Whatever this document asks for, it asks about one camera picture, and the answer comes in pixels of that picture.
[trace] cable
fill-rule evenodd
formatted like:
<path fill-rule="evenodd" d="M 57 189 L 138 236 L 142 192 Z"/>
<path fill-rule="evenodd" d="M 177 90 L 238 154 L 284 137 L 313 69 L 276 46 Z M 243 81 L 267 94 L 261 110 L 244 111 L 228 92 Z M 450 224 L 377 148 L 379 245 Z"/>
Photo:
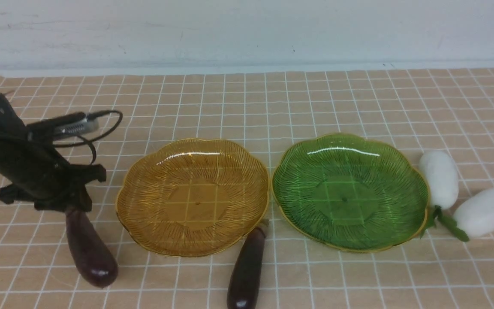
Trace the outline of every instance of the cable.
<path fill-rule="evenodd" d="M 54 145 L 54 147 L 55 148 L 69 148 L 69 147 L 84 146 L 84 145 L 88 145 L 88 143 L 96 142 L 96 141 L 98 141 L 100 139 L 103 139 L 104 137 L 110 135 L 112 132 L 115 131 L 115 129 L 117 129 L 118 125 L 123 120 L 123 113 L 122 112 L 116 111 L 114 109 L 107 110 L 107 111 L 100 111 L 100 112 L 88 114 L 87 115 L 87 119 L 88 120 L 93 120 L 93 119 L 96 119 L 98 117 L 106 116 L 106 115 L 109 115 L 109 114 L 118 114 L 119 115 L 119 118 L 117 119 L 117 121 L 114 124 L 114 126 L 111 127 L 108 131 L 100 134 L 98 137 L 95 137 L 94 139 L 82 139 L 83 141 L 82 142 L 79 142 L 79 143 L 62 143 L 62 144 Z"/>
<path fill-rule="evenodd" d="M 123 113 L 120 112 L 120 111 L 116 111 L 116 110 L 107 110 L 107 111 L 100 111 L 100 112 L 96 112 L 96 113 L 92 113 L 92 114 L 88 114 L 87 115 L 88 120 L 93 120 L 93 119 L 96 119 L 98 117 L 103 117 L 103 116 L 106 116 L 106 115 L 109 115 L 109 114 L 118 114 L 119 115 L 118 120 L 113 125 L 113 127 L 111 127 L 108 131 L 100 134 L 98 137 L 95 137 L 94 139 L 86 139 L 85 137 L 83 137 L 81 135 L 67 134 L 69 137 L 77 137 L 78 139 L 81 139 L 81 142 L 79 142 L 79 143 L 67 143 L 67 144 L 60 144 L 60 145 L 54 145 L 54 144 L 53 145 L 48 145 L 46 143 L 41 143 L 41 142 L 36 142 L 36 141 L 29 141 L 27 139 L 23 139 L 23 138 L 14 136 L 14 135 L 10 135 L 10 134 L 7 134 L 7 133 L 1 133 L 1 132 L 0 132 L 0 139 L 12 140 L 12 141 L 22 142 L 22 143 L 26 143 L 26 144 L 30 144 L 30 145 L 33 143 L 33 144 L 39 145 L 41 147 L 51 147 L 52 146 L 54 148 L 71 148 L 71 147 L 77 147 L 77 146 L 87 145 L 89 147 L 89 149 L 90 149 L 91 154 L 92 154 L 92 158 L 91 158 L 91 161 L 90 161 L 89 166 L 92 166 L 92 164 L 96 160 L 96 148 L 94 147 L 94 144 L 93 143 L 95 141 L 98 141 L 100 139 L 103 139 L 104 137 L 110 135 L 113 131 L 115 131 L 117 129 L 118 125 L 123 120 Z"/>

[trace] purple eggplant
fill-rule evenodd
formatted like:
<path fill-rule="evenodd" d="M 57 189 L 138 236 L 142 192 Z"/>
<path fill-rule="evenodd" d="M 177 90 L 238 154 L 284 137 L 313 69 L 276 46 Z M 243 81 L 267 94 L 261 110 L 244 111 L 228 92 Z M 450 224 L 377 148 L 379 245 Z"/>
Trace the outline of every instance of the purple eggplant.
<path fill-rule="evenodd" d="M 268 220 L 263 219 L 247 235 L 230 278 L 226 299 L 228 309 L 255 309 L 267 233 Z"/>
<path fill-rule="evenodd" d="M 105 288 L 117 278 L 117 261 L 79 209 L 66 210 L 68 246 L 77 270 L 91 285 Z"/>

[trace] beige mat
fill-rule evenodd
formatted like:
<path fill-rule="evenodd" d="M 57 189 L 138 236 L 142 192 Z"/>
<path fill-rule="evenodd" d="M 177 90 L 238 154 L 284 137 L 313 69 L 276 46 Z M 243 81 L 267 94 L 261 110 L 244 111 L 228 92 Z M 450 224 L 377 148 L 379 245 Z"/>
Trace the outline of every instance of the beige mat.
<path fill-rule="evenodd" d="M 73 111 L 125 114 L 97 143 L 108 181 L 89 186 L 89 216 L 117 256 L 119 278 L 91 288 L 74 268 L 61 214 L 0 203 L 2 308 L 225 308 L 239 245 L 206 258 L 162 257 L 137 246 L 115 217 L 126 170 L 175 139 L 232 139 L 273 171 L 292 143 L 345 131 L 391 143 L 413 162 L 424 149 L 447 149 L 458 163 L 461 201 L 494 186 L 494 69 L 0 76 L 0 92 L 9 92 L 26 123 Z M 87 147 L 64 153 L 90 160 Z M 356 255 L 305 240 L 275 205 L 269 215 L 258 309 L 494 308 L 494 235 L 464 245 L 431 229 L 422 240 Z"/>

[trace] amber glass plate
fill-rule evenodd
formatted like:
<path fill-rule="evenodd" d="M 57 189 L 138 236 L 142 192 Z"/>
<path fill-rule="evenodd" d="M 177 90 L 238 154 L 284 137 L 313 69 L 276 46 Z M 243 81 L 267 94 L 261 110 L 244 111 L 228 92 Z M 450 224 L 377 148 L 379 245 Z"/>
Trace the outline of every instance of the amber glass plate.
<path fill-rule="evenodd" d="M 232 246 L 268 208 L 266 167 L 224 139 L 182 139 L 137 161 L 116 201 L 133 240 L 167 256 L 198 257 Z"/>
<path fill-rule="evenodd" d="M 297 230 L 353 252 L 385 250 L 416 236 L 430 201 L 426 181 L 400 151 L 346 133 L 288 149 L 272 186 Z"/>

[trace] scalloped plate rim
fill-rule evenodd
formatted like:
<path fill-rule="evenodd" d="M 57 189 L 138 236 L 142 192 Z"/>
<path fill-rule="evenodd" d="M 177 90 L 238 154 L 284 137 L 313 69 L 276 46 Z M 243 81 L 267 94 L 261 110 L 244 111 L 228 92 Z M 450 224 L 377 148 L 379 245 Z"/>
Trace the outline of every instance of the scalloped plate rim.
<path fill-rule="evenodd" d="M 327 241 L 323 241 L 321 239 L 318 239 L 316 237 L 313 237 L 312 235 L 308 235 L 306 232 L 304 232 L 303 230 L 301 230 L 299 227 L 297 227 L 296 225 L 294 225 L 294 223 L 292 223 L 290 221 L 290 219 L 284 213 L 283 207 L 282 207 L 281 203 L 278 201 L 278 198 L 277 198 L 277 195 L 276 195 L 276 192 L 275 192 L 275 189 L 274 189 L 275 188 L 274 187 L 274 177 L 276 176 L 276 172 L 278 172 L 278 170 L 280 169 L 280 167 L 285 166 L 285 164 L 283 164 L 284 158 L 286 158 L 287 154 L 290 153 L 290 152 L 292 152 L 295 148 L 299 147 L 303 143 L 316 142 L 319 139 L 323 139 L 324 137 L 329 137 L 329 136 L 350 136 L 350 137 L 354 137 L 354 138 L 357 138 L 357 139 L 361 139 L 361 140 L 366 141 L 366 142 L 380 143 L 381 145 L 384 145 L 386 147 L 390 147 L 391 149 L 393 149 L 394 151 L 396 151 L 397 153 L 399 153 L 401 159 L 404 160 L 408 164 L 408 166 L 410 166 L 410 168 L 413 169 L 418 174 L 418 176 L 423 180 L 424 184 L 427 186 L 428 200 L 427 200 L 426 207 L 424 208 L 424 219 L 423 219 L 423 221 L 422 221 L 419 229 L 413 235 L 411 235 L 406 240 L 404 240 L 404 241 L 402 241 L 402 242 L 400 242 L 398 244 L 386 246 L 386 247 L 383 247 L 383 248 L 372 249 L 372 250 L 356 250 L 356 249 L 345 248 L 345 247 L 333 245 L 333 244 L 328 243 Z M 285 218 L 285 220 L 292 227 L 294 227 L 294 229 L 296 229 L 298 232 L 300 232 L 302 235 L 306 236 L 307 238 L 309 238 L 309 239 L 311 239 L 311 240 L 313 240 L 315 242 L 319 242 L 320 244 L 324 244 L 324 245 L 327 245 L 327 246 L 329 246 L 331 248 L 335 248 L 335 249 L 342 250 L 342 251 L 345 251 L 345 252 L 360 253 L 360 254 L 370 254 L 370 253 L 376 253 L 376 252 L 385 251 L 385 250 L 391 249 L 393 247 L 402 245 L 402 244 L 406 243 L 407 241 L 412 240 L 420 232 L 422 232 L 422 230 L 426 226 L 426 222 L 428 220 L 428 215 L 429 215 L 430 201 L 431 201 L 430 186 L 428 185 L 428 182 L 427 182 L 426 178 L 424 178 L 424 176 L 421 174 L 421 172 L 417 168 L 415 168 L 414 166 L 412 166 L 412 164 L 410 164 L 409 159 L 405 156 L 405 154 L 403 154 L 396 147 L 390 145 L 389 143 L 386 143 L 386 142 L 383 142 L 383 141 L 379 141 L 379 140 L 376 140 L 376 139 L 367 139 L 365 137 L 362 137 L 362 136 L 359 136 L 359 135 L 355 135 L 353 133 L 343 133 L 343 132 L 328 133 L 328 134 L 324 134 L 324 135 L 315 137 L 313 139 L 304 139 L 303 141 L 294 143 L 292 146 L 290 146 L 289 148 L 287 148 L 287 150 L 283 153 L 283 156 L 280 158 L 280 162 L 279 162 L 278 166 L 275 168 L 274 172 L 272 173 L 270 186 L 272 188 L 272 196 L 273 196 L 274 200 L 276 201 L 276 204 L 278 205 L 278 208 L 280 209 L 280 213 L 282 214 L 283 218 Z"/>
<path fill-rule="evenodd" d="M 178 255 L 177 254 L 163 254 L 161 252 L 154 251 L 153 249 L 150 249 L 147 246 L 139 243 L 139 241 L 135 238 L 135 235 L 133 235 L 133 233 L 129 230 L 129 228 L 127 228 L 127 226 L 123 223 L 122 218 L 120 217 L 119 212 L 118 212 L 118 208 L 119 208 L 118 200 L 119 200 L 120 195 L 122 194 L 122 191 L 124 191 L 125 188 L 127 187 L 127 178 L 130 177 L 130 172 L 133 169 L 133 167 L 137 166 L 138 164 L 142 164 L 141 163 L 142 161 L 147 160 L 148 158 L 150 158 L 152 156 L 155 156 L 161 150 L 163 150 L 163 149 L 165 149 L 167 147 L 170 147 L 170 146 L 172 146 L 172 145 L 174 145 L 176 143 L 184 142 L 184 141 L 193 141 L 193 142 L 200 142 L 200 143 L 215 142 L 215 141 L 216 142 L 233 143 L 233 144 L 237 145 L 239 147 L 239 149 L 241 149 L 241 151 L 244 151 L 248 156 L 250 156 L 251 158 L 253 158 L 255 160 L 255 162 L 257 164 L 260 164 L 260 166 L 262 166 L 263 169 L 266 171 L 266 176 L 268 178 L 268 186 L 267 186 L 267 189 L 266 189 L 266 205 L 264 207 L 264 210 L 261 212 L 261 215 L 260 215 L 259 219 L 257 220 L 257 222 L 255 224 L 253 224 L 253 226 L 248 230 L 247 233 L 245 233 L 245 235 L 247 235 L 248 233 L 250 233 L 251 231 L 253 231 L 257 227 L 257 225 L 259 225 L 259 223 L 264 219 L 264 217 L 266 216 L 266 213 L 268 213 L 268 208 L 269 208 L 270 198 L 271 198 L 270 187 L 272 185 L 272 178 L 271 178 L 271 176 L 269 174 L 268 168 L 265 166 L 265 164 L 261 160 L 259 160 L 255 156 L 253 156 L 245 147 L 239 145 L 239 143 L 236 143 L 236 142 L 231 141 L 229 139 L 199 139 L 199 138 L 196 138 L 196 137 L 192 137 L 192 138 L 188 138 L 188 139 L 177 139 L 175 141 L 171 141 L 170 143 L 167 143 L 167 145 L 161 147 L 160 149 L 158 149 L 155 152 L 146 154 L 142 158 L 139 158 L 138 160 L 136 160 L 131 165 L 131 167 L 129 168 L 129 170 L 127 170 L 127 172 L 126 172 L 125 177 L 123 178 L 123 182 L 122 182 L 121 188 L 119 189 L 119 191 L 118 191 L 118 193 L 116 195 L 116 198 L 115 198 L 115 202 L 114 202 L 114 211 L 115 211 L 115 214 L 117 216 L 118 221 L 120 222 L 120 224 L 122 225 L 122 227 L 125 229 L 125 231 L 127 231 L 127 233 L 129 234 L 129 236 L 131 236 L 132 240 L 135 241 L 135 243 L 137 245 L 139 245 L 142 248 L 144 248 L 145 250 L 148 250 L 148 251 L 153 252 L 155 254 L 159 254 L 161 256 L 168 256 L 168 257 L 172 257 L 172 258 L 203 258 L 204 256 L 211 256 L 213 254 L 219 254 L 220 252 L 225 251 L 228 248 L 231 248 L 233 245 L 237 244 L 237 242 L 239 242 L 243 237 L 245 237 L 245 235 L 242 235 L 241 237 L 239 237 L 237 239 L 234 239 L 233 241 L 231 241 L 226 246 L 223 246 L 222 248 L 219 248 L 219 250 L 214 251 L 214 252 L 210 252 L 208 254 L 198 254 L 198 255 L 195 255 L 195 256 L 182 256 L 182 255 L 179 255 L 179 254 Z"/>

